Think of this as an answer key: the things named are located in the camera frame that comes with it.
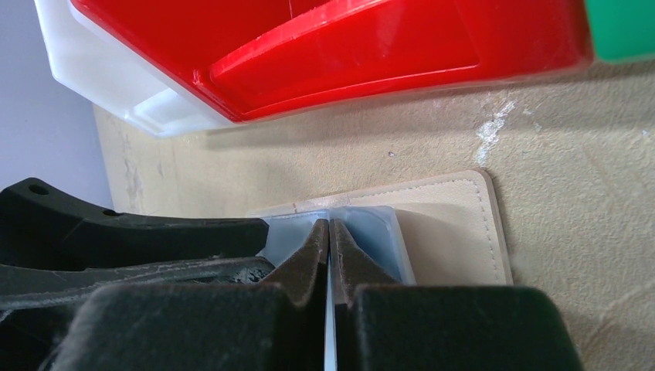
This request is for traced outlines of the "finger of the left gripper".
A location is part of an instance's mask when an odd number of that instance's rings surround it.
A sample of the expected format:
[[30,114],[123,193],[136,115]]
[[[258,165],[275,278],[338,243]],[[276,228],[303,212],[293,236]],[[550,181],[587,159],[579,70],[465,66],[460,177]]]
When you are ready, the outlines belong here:
[[78,307],[109,284],[253,284],[261,219],[119,213],[37,178],[1,193],[1,368],[47,369]]

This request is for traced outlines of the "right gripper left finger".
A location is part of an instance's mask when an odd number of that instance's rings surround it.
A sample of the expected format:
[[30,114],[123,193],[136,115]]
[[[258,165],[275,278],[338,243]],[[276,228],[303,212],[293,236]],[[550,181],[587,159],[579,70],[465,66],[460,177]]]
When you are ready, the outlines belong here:
[[329,223],[261,282],[125,284],[77,312],[54,370],[321,370]]

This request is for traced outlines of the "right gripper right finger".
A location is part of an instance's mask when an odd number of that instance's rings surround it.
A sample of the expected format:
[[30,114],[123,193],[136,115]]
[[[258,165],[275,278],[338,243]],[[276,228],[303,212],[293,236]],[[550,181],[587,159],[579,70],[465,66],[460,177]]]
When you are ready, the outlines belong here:
[[339,370],[580,370],[553,301],[536,288],[407,285],[341,220],[330,222]]

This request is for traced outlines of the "beige card holder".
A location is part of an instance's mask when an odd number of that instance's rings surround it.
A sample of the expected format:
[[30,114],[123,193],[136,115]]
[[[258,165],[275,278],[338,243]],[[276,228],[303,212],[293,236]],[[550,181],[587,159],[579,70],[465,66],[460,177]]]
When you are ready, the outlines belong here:
[[248,214],[278,216],[343,206],[394,209],[419,284],[514,283],[494,186],[482,169],[343,192]]

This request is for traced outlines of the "green plastic bin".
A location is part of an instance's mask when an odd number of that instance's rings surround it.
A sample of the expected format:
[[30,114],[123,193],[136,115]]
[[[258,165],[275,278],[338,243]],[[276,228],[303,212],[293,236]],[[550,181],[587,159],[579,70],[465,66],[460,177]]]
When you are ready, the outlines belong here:
[[592,44],[605,63],[654,58],[654,0],[586,0]]

